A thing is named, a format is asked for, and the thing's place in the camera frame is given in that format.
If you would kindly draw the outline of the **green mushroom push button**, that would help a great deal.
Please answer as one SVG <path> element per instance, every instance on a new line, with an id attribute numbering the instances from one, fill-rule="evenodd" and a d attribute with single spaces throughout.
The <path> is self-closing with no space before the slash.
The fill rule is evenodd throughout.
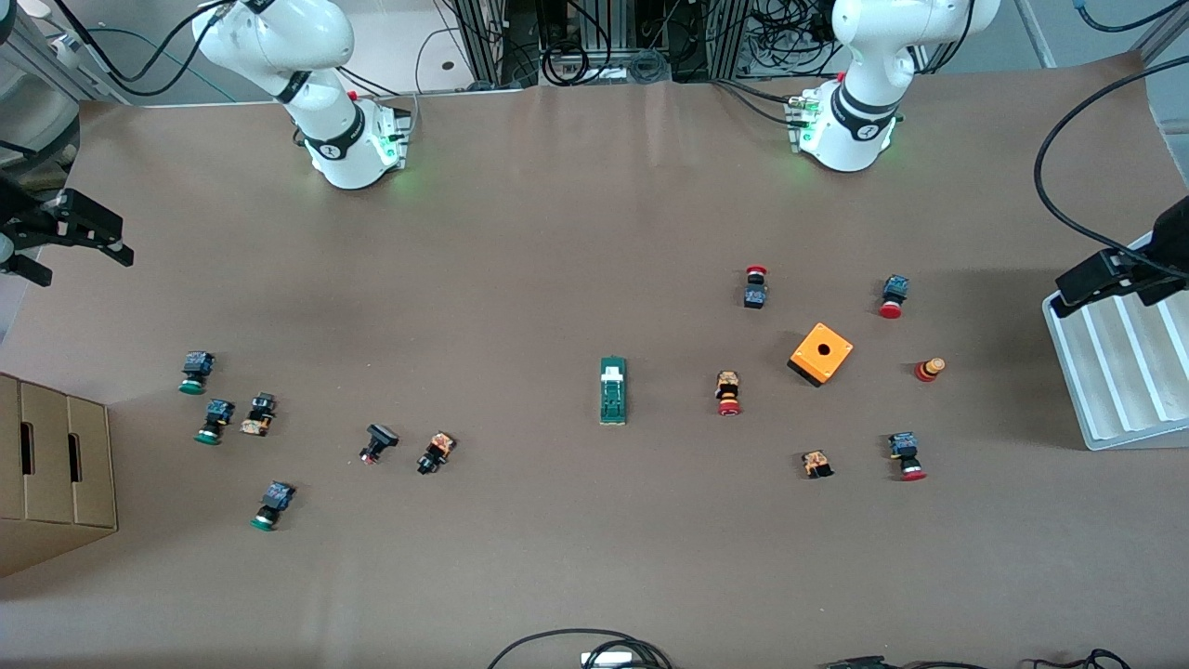
<path id="1" fill-rule="evenodd" d="M 205 406 L 205 419 L 203 427 L 199 428 L 195 433 L 194 440 L 196 443 L 218 446 L 222 441 L 224 428 L 229 427 L 233 415 L 235 412 L 235 405 L 233 402 L 222 399 L 212 399 L 207 406 Z"/>
<path id="2" fill-rule="evenodd" d="M 279 522 L 281 513 L 292 503 L 297 488 L 289 482 L 273 481 L 264 492 L 262 505 L 256 511 L 250 524 L 260 531 L 272 531 Z"/>
<path id="3" fill-rule="evenodd" d="M 216 356 L 209 354 L 208 351 L 188 352 L 182 367 L 184 378 L 178 386 L 181 393 L 191 395 L 191 397 L 205 395 L 205 386 L 207 386 L 214 364 L 216 364 Z"/>

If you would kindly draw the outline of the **aluminium profile bar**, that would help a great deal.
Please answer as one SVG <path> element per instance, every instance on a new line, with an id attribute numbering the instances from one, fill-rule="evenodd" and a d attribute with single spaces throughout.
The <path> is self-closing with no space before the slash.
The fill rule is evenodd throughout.
<path id="1" fill-rule="evenodd" d="M 1132 49 L 1141 55 L 1143 65 L 1151 65 L 1185 33 L 1189 33 L 1189 0 L 1152 21 Z"/>
<path id="2" fill-rule="evenodd" d="M 1028 39 L 1028 44 L 1031 44 L 1038 64 L 1043 69 L 1057 68 L 1058 65 L 1052 52 L 1052 46 L 1050 46 L 1049 39 L 1044 34 L 1032 0 L 1012 0 L 1012 4 L 1014 4 L 1015 12 L 1018 12 L 1020 20 L 1023 21 L 1025 34 Z"/>

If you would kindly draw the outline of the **black round button orange block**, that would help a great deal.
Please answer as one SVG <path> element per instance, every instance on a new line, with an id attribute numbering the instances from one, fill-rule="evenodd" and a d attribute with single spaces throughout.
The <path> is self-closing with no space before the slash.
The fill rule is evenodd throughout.
<path id="1" fill-rule="evenodd" d="M 457 448 L 457 440 L 449 433 L 435 433 L 427 444 L 427 449 L 419 457 L 417 473 L 428 475 L 438 473 L 443 465 L 449 462 L 451 453 Z"/>

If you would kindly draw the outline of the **brown cardboard box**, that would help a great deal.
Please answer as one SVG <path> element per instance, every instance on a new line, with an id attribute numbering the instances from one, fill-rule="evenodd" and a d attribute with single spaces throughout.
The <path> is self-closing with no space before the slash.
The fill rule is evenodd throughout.
<path id="1" fill-rule="evenodd" d="M 0 579 L 118 528 L 107 408 L 0 374 Z"/>

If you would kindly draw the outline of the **green terminal block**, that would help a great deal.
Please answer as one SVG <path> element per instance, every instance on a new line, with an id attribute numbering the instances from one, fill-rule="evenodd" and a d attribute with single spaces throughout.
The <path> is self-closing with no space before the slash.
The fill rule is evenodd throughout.
<path id="1" fill-rule="evenodd" d="M 599 373 L 599 424 L 625 425 L 627 361 L 623 356 L 603 356 Z"/>

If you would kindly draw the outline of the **orange button enclosure box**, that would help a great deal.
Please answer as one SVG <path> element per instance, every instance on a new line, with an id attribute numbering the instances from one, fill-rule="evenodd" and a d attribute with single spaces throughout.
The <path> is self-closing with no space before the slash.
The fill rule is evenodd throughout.
<path id="1" fill-rule="evenodd" d="M 791 352 L 787 367 L 811 386 L 820 387 L 837 375 L 854 351 L 853 343 L 831 327 L 817 322 L 803 342 Z"/>

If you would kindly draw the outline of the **white stepped tray rack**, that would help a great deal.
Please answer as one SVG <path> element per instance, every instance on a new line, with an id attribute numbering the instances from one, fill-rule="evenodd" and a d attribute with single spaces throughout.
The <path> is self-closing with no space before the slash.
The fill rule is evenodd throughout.
<path id="1" fill-rule="evenodd" d="M 1189 449 L 1189 291 L 1043 314 L 1089 452 Z"/>

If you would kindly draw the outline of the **black square push button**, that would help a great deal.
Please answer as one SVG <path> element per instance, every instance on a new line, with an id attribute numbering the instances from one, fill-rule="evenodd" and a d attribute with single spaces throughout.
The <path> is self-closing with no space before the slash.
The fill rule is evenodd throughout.
<path id="1" fill-rule="evenodd" d="M 378 463 L 380 456 L 391 446 L 400 444 L 398 433 L 392 431 L 391 428 L 380 424 L 369 425 L 369 444 L 359 453 L 359 457 L 364 463 Z"/>

